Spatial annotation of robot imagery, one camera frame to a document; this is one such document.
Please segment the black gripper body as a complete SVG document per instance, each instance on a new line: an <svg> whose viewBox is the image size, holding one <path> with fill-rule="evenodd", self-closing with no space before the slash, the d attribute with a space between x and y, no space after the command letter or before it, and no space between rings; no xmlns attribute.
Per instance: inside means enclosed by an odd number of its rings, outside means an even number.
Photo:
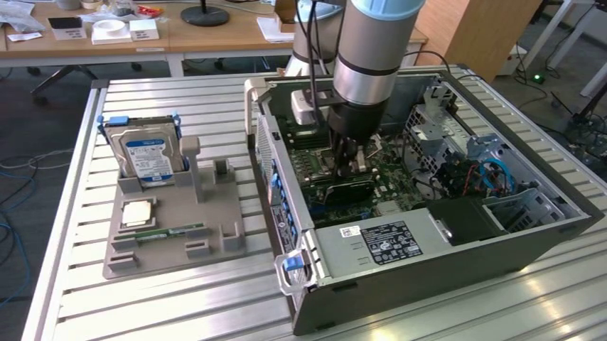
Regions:
<svg viewBox="0 0 607 341"><path fill-rule="evenodd" d="M386 106L386 100L373 105L334 104L328 113L332 144L346 140L364 145L378 128Z"/></svg>

